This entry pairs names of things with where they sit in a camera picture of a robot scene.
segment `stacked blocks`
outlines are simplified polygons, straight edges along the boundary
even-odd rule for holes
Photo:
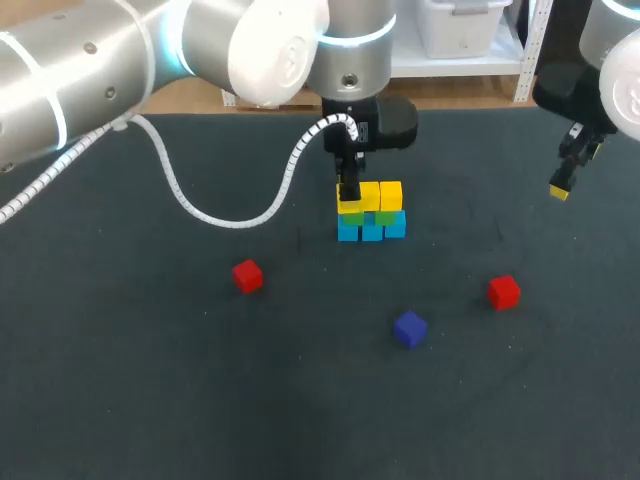
[[[402,210],[401,182],[361,182],[360,194],[360,201],[342,202],[340,185],[336,186],[339,242],[360,239],[380,242],[384,238],[406,237],[407,216]]]
[[[411,350],[427,336],[427,322],[415,313],[407,312],[396,320],[393,336]]]
[[[520,287],[511,275],[494,278],[489,283],[489,301],[496,310],[507,310],[520,302]]]

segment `toy block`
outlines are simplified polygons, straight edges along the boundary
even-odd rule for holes
[[[569,198],[569,192],[559,187],[556,187],[555,185],[550,185],[549,193],[551,194],[552,197],[555,197],[558,200],[562,200],[563,202],[566,201],[567,198]]]
[[[242,293],[248,295],[262,287],[262,270],[253,260],[247,260],[233,268],[233,280]]]
[[[376,218],[373,213],[364,214],[364,225],[362,226],[363,242],[381,242],[384,236],[384,228],[376,225]]]
[[[360,227],[357,225],[345,224],[344,216],[338,216],[338,241],[339,242],[357,242],[360,233]]]
[[[380,182],[380,210],[383,212],[402,210],[402,182]]]
[[[411,350],[427,336],[427,322],[415,313],[407,312],[396,320],[393,336]]]
[[[494,278],[489,283],[489,301],[496,310],[513,308],[520,302],[520,287],[511,275]]]
[[[378,182],[360,182],[360,210],[377,212],[380,210],[380,184]]]
[[[364,212],[347,213],[346,215],[342,215],[342,218],[344,219],[344,224],[347,226],[361,227],[364,225]]]
[[[385,238],[405,238],[407,236],[407,214],[404,210],[394,212],[395,221],[392,226],[385,227]]]
[[[396,223],[396,212],[376,212],[375,216],[378,227],[392,227]]]
[[[340,200],[340,185],[336,185],[336,201],[338,202],[338,214],[360,213],[360,201],[343,202]]]

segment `white storage bin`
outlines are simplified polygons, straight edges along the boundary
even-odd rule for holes
[[[489,53],[505,7],[513,0],[417,0],[422,43],[431,58]]]

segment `blue cube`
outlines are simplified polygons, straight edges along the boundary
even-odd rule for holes
[[[413,312],[407,312],[396,320],[393,336],[405,347],[415,348],[427,336],[427,322]]]
[[[405,238],[407,236],[407,214],[404,210],[396,213],[396,221],[384,229],[385,238]]]
[[[376,216],[373,213],[364,214],[364,225],[362,227],[363,242],[381,242],[384,237],[384,227],[376,225]]]
[[[357,242],[360,233],[360,227],[357,225],[345,225],[342,215],[338,215],[338,241],[339,242]]]

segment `red cube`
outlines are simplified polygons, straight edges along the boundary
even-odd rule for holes
[[[506,310],[518,305],[520,287],[511,275],[491,280],[489,283],[489,301],[496,310]]]
[[[262,287],[262,270],[253,260],[247,260],[233,268],[233,281],[248,295]]]

